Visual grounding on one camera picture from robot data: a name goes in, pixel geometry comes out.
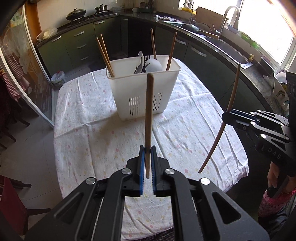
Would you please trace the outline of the person's hand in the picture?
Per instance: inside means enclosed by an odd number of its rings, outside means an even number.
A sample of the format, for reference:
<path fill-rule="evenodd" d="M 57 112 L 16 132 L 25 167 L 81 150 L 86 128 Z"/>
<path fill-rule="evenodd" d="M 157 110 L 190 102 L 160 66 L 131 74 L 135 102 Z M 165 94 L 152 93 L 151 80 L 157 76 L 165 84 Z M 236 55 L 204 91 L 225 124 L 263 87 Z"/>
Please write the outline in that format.
<path fill-rule="evenodd" d="M 280 168 L 274 164 L 273 162 L 270 163 L 269 172 L 267 174 L 268 180 L 268 189 L 267 189 L 267 196 L 271 198 L 274 203 L 283 203 L 288 202 L 291 197 L 295 194 L 295 176 L 290 177 L 288 176 L 287 184 L 282 188 L 279 194 L 274 194 L 272 196 L 273 191 L 272 188 L 275 189 L 280 186 Z"/>

